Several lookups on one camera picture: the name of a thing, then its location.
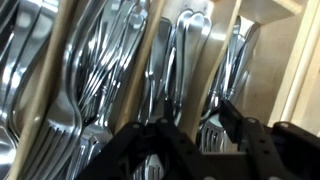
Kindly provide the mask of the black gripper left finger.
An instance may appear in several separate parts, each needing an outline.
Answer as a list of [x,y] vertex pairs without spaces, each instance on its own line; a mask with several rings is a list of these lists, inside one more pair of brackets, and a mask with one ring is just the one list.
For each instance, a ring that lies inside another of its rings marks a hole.
[[197,168],[201,153],[173,123],[170,100],[164,117],[143,125],[128,123],[80,172],[77,180],[129,180],[149,155],[157,155],[164,166],[164,180],[202,180]]

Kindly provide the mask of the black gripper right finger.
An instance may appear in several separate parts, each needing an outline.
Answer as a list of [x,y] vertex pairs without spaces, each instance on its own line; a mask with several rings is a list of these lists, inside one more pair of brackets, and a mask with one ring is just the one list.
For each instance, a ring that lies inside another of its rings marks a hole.
[[228,100],[220,102],[219,121],[249,156],[258,180],[320,180],[319,137],[289,122],[267,127]]

